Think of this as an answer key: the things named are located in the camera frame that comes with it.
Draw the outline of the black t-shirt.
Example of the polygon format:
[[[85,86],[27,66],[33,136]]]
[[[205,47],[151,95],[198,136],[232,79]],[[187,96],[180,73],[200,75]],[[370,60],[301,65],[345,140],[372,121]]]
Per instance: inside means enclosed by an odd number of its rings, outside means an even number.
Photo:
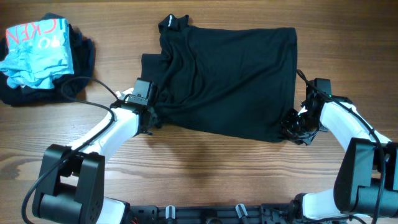
[[[142,78],[157,87],[162,124],[281,142],[294,105],[297,33],[293,27],[223,30],[159,23],[159,54],[143,54]]]

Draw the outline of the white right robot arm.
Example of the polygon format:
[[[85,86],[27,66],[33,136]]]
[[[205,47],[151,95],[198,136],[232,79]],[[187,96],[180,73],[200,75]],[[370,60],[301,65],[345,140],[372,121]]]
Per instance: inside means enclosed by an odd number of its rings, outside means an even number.
[[[306,82],[301,107],[291,109],[282,120],[284,137],[309,145],[320,131],[330,131],[345,156],[333,188],[299,195],[292,202],[290,219],[397,218],[397,143],[369,125],[347,97],[332,95],[328,79]]]

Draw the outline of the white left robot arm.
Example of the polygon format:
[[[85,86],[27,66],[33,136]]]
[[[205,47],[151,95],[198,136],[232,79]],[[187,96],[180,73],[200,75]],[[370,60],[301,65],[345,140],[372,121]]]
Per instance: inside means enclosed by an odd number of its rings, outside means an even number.
[[[157,87],[138,78],[134,87],[114,94],[106,117],[80,139],[49,146],[38,179],[25,196],[21,213],[55,223],[130,223],[130,205],[104,195],[105,165],[128,139],[148,134],[157,118],[152,105]]]

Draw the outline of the dark navy garment pile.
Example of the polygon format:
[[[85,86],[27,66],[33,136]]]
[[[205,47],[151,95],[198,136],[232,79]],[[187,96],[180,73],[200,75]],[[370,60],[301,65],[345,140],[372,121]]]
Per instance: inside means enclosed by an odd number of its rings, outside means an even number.
[[[41,20],[64,18],[48,13]],[[22,106],[36,103],[67,102],[74,98],[88,84],[93,76],[95,65],[95,46],[91,39],[87,39],[79,30],[75,30],[68,22],[70,29],[70,45],[73,57],[73,75],[64,75],[53,81],[55,88],[49,90],[33,89],[30,87],[11,88],[7,85],[7,76],[1,72],[1,101],[6,105]],[[6,35],[1,39],[1,61],[8,53]]]

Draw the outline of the light blue printed t-shirt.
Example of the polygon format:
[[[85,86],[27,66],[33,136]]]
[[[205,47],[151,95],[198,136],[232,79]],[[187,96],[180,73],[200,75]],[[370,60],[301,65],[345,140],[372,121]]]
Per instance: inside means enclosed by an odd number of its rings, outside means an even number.
[[[19,24],[7,28],[5,35],[8,53],[1,72],[9,87],[49,90],[55,88],[54,80],[75,73],[65,18]]]

